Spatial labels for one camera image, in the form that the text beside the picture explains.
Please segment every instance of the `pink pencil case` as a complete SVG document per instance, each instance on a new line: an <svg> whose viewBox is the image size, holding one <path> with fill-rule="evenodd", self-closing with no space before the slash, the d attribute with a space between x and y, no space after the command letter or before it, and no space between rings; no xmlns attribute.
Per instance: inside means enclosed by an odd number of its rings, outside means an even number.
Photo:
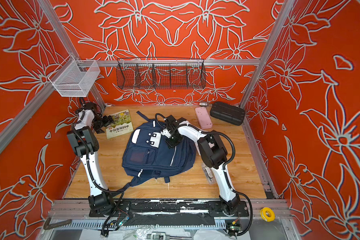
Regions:
<svg viewBox="0 0 360 240"><path fill-rule="evenodd" d="M207 129L212 127L212 121L206 110L206 107L195 108L196 117L199 121L200 127L202 129Z"/></svg>

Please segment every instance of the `floral pattern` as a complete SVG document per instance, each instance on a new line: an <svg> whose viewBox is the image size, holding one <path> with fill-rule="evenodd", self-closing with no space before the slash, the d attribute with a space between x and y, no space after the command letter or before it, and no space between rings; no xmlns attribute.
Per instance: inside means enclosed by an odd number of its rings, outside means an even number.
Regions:
<svg viewBox="0 0 360 240"><path fill-rule="evenodd" d="M184 3L51 0L51 3L82 59L143 60L157 56L259 58L283 1L266 0L260 4L255 0ZM259 11L264 13L263 17L256 14ZM106 103L197 104L203 99L237 104L248 83L245 76L254 67L208 66L208 84L203 91L120 89L113 69L102 68L105 78L96 85L101 93L107 93L102 95ZM140 74L149 78L149 74Z"/></svg>
<svg viewBox="0 0 360 240"><path fill-rule="evenodd" d="M68 100L54 92L7 146L26 151L16 161L12 151L0 155L0 240L36 239L51 204L63 196L78 163L66 138L69 127L58 122ZM54 118L46 118L51 108Z"/></svg>
<svg viewBox="0 0 360 240"><path fill-rule="evenodd" d="M66 57L36 1L0 0L0 132L47 84Z"/></svg>
<svg viewBox="0 0 360 240"><path fill-rule="evenodd" d="M296 1L246 89L254 137L303 239L360 240L360 55L344 47L360 51L358 22L360 1Z"/></svg>
<svg viewBox="0 0 360 240"><path fill-rule="evenodd" d="M0 132L67 56L37 1L0 0ZM74 156L65 132L53 131L57 120L46 116L51 109L66 116L67 104L52 93L0 154L0 240L36 239L53 200L64 193ZM23 151L14 156L11 149ZM56 158L55 149L66 154Z"/></svg>

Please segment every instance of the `wire basket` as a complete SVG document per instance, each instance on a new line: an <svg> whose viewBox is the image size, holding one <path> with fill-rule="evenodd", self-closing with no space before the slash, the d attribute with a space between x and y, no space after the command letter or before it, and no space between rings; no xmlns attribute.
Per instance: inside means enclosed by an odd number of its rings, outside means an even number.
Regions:
<svg viewBox="0 0 360 240"><path fill-rule="evenodd" d="M63 72L51 80L54 88L63 97L85 97L100 74L99 66L93 61L89 69L78 67L75 60L68 61Z"/></svg>
<svg viewBox="0 0 360 240"><path fill-rule="evenodd" d="M128 63L128 58L119 58L117 62L117 86L121 89L205 88L205 66L202 59L161 58Z"/></svg>

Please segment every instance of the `white wire basket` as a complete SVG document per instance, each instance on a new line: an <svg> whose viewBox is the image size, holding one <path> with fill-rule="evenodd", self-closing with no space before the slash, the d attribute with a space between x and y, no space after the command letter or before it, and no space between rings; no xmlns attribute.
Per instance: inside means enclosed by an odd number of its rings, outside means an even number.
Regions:
<svg viewBox="0 0 360 240"><path fill-rule="evenodd" d="M85 97L100 74L99 66L93 61L89 69L79 68L75 60L68 61L68 66L57 78L50 80L62 97Z"/></svg>

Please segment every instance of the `grey metal grate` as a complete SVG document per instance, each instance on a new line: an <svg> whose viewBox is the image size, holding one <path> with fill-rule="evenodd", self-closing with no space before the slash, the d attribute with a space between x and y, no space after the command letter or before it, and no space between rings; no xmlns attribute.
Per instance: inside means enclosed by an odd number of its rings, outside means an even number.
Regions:
<svg viewBox="0 0 360 240"><path fill-rule="evenodd" d="M72 220L71 224L57 227L56 229L93 229L93 230L101 230L105 220L95 220L95 219L85 219L85 220ZM129 230L129 229L138 229L152 227L151 225L131 225L131 226L123 226L121 230ZM184 228L186 230L194 230L194 229L225 229L225 220L224 219L215 219L215 225L155 225L155 228Z"/></svg>
<svg viewBox="0 0 360 240"><path fill-rule="evenodd" d="M118 59L117 86L121 89L203 89L204 60L161 58L154 63L128 63Z"/></svg>

